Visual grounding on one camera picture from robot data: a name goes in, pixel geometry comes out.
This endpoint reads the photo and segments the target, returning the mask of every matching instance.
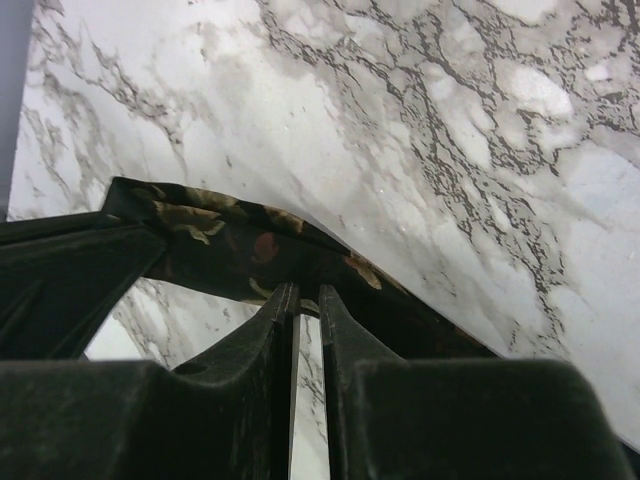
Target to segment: white marble surface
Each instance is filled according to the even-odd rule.
[[[112,175],[286,208],[495,351],[573,362],[638,447],[632,3],[40,0],[10,218]],[[248,313],[139,282],[90,351],[175,365]],[[318,362],[299,478],[327,473]]]

